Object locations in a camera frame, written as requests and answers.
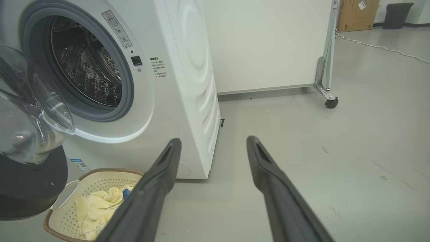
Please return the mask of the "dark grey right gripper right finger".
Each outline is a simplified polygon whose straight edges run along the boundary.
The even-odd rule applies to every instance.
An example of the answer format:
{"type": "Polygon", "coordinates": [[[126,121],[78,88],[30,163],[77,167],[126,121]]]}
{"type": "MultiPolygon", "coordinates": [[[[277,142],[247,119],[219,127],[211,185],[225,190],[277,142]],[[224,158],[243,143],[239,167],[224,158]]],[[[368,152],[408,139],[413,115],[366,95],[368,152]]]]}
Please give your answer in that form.
{"type": "Polygon", "coordinates": [[[252,179],[264,195],[275,242],[332,242],[299,191],[256,136],[246,140],[252,179]]]}

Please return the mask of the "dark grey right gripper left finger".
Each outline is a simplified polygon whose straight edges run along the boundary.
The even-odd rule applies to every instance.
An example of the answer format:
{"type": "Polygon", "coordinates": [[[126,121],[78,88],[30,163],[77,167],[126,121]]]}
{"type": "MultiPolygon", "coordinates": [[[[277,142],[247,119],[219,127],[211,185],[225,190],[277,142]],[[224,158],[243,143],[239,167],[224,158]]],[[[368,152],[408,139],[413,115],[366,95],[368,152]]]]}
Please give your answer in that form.
{"type": "Polygon", "coordinates": [[[97,242],[153,242],[165,197],[176,182],[182,144],[171,139],[115,211],[97,242]]]}

